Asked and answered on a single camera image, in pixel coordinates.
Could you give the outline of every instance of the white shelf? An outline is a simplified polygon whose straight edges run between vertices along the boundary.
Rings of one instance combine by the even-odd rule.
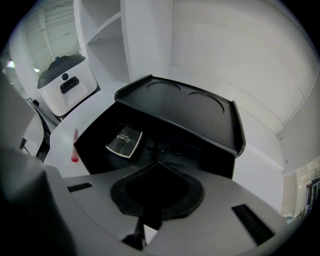
[[[95,41],[87,44],[86,48],[89,64],[101,89],[129,77],[122,37]]]
[[[82,3],[82,18],[88,31],[96,30],[113,15],[120,12],[120,0],[80,0]]]
[[[87,44],[94,43],[100,40],[108,40],[112,38],[122,37],[121,27],[121,12],[119,11],[100,27],[98,27],[94,33],[88,38]]]

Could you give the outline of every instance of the black slot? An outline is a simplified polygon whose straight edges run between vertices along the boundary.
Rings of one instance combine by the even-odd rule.
[[[232,210],[258,246],[275,235],[245,204],[234,206]]]
[[[60,85],[60,90],[63,94],[66,94],[68,91],[70,91],[73,87],[77,86],[79,84],[79,79],[74,77],[71,77],[69,80],[65,81],[63,84]]]
[[[88,182],[86,183],[81,183],[81,184],[78,184],[78,185],[73,185],[73,186],[68,186],[67,189],[69,190],[69,192],[76,192],[76,191],[79,191],[79,190],[84,190],[84,189],[87,189],[87,188],[90,188],[92,187],[92,185]]]

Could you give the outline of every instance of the black cable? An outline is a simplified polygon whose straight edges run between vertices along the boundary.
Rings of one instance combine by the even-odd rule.
[[[23,148],[25,149],[25,151],[27,151],[27,153],[30,155],[28,149],[25,147],[25,145],[23,145]]]

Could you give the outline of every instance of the white wall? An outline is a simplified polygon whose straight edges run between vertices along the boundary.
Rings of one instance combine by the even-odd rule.
[[[275,134],[318,70],[301,30],[268,1],[174,1],[169,77],[235,100]]]
[[[268,162],[273,170],[281,173],[284,169],[284,159],[276,135],[249,112],[240,107],[238,109],[246,144],[250,145],[265,162]]]
[[[281,212],[284,194],[282,173],[248,143],[243,154],[235,159],[232,180]]]
[[[320,155],[320,77],[300,109],[277,135],[284,159],[283,174]]]
[[[297,174],[296,172],[283,176],[283,203],[281,215],[294,217],[297,204]]]
[[[173,0],[121,0],[121,21],[130,80],[168,78]]]

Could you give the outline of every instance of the gray panel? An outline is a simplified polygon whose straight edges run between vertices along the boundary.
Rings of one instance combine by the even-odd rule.
[[[320,77],[303,105],[277,135],[284,159],[282,174],[293,172],[320,155]]]
[[[255,195],[222,176],[176,166],[198,179],[205,190],[201,205],[187,218],[162,222],[144,250],[154,255],[235,255],[256,247],[231,207],[246,204],[274,232],[285,226],[282,218]]]
[[[110,197],[111,186],[126,175],[134,173],[143,166],[105,172],[95,175],[64,179],[67,187],[89,182],[92,187],[72,192],[73,198],[83,210],[105,231],[122,240],[134,233],[138,217],[123,214]]]
[[[0,147],[18,149],[34,112],[0,74]]]

